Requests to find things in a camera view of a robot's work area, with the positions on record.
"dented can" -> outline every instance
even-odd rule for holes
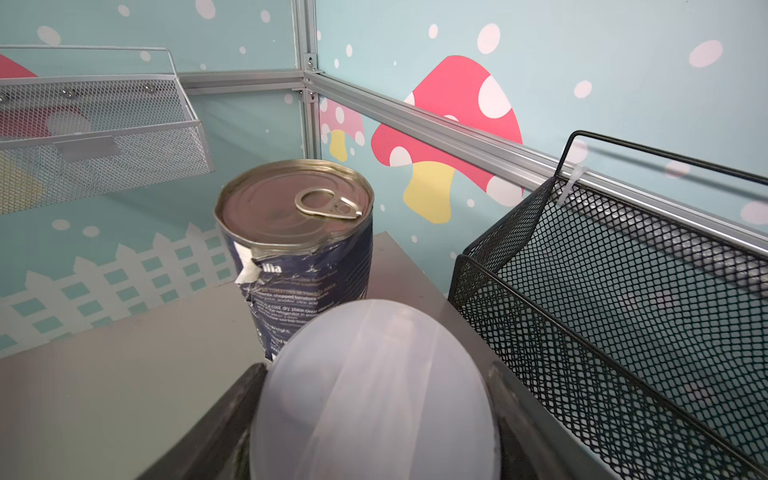
[[[268,359],[325,310],[365,298],[373,189],[322,160],[262,165],[224,186],[214,214]]]

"dark blue label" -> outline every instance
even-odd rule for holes
[[[239,259],[232,240],[227,241]],[[329,308],[366,295],[373,252],[373,221],[357,233],[307,255],[254,260],[259,279],[240,285],[266,357],[273,359],[305,323]],[[238,273],[242,270],[236,262]]]

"pull tab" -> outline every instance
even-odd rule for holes
[[[304,197],[315,192],[331,194],[331,200],[322,207],[308,207],[304,204]],[[355,220],[362,215],[360,207],[348,198],[337,195],[335,191],[327,188],[307,188],[296,195],[296,208],[308,215],[319,215],[328,218],[340,218],[342,220]]]

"white wire handle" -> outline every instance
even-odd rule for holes
[[[176,64],[174,63],[174,56],[170,54],[170,50],[165,47],[111,47],[111,46],[97,46],[97,45],[0,45],[0,49],[3,48],[62,48],[65,50],[136,50],[136,51],[164,51],[168,54],[170,60],[170,68],[174,72],[174,77],[178,77],[176,72]]]

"basket handle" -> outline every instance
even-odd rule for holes
[[[112,47],[105,45],[0,45],[0,50],[4,48],[61,48],[64,50],[146,50],[146,51],[164,51],[168,54],[170,60],[170,69],[174,73],[174,77],[178,77],[179,74],[176,71],[176,64],[174,63],[174,56],[170,54],[170,50],[165,47]]]
[[[669,158],[670,160],[679,161],[684,164],[693,165],[695,167],[706,168],[707,170],[730,175],[731,177],[743,178],[744,180],[749,180],[757,184],[768,185],[768,177],[764,177],[762,175],[751,174],[743,170],[737,170],[736,168],[724,167],[723,165],[718,165],[708,161],[698,160],[697,158],[686,157],[685,155],[674,154],[672,152],[661,150],[659,148],[647,147],[646,145],[636,144],[634,142],[620,140],[618,138],[608,137],[607,135],[596,134],[594,132],[584,131],[584,130],[576,130],[574,133],[571,134],[570,137],[568,137],[568,142],[565,144],[565,149],[563,150],[563,154],[560,157],[560,161],[558,162],[558,168],[554,171],[554,175],[556,177],[560,174],[560,170],[562,170],[563,164],[565,163],[565,158],[568,156],[568,152],[571,149],[571,145],[573,144],[573,141],[576,137],[594,138],[595,140],[604,141],[606,143],[618,145],[620,147],[630,148],[631,150],[642,151],[647,154],[653,154],[653,155],[657,155],[658,157]]]

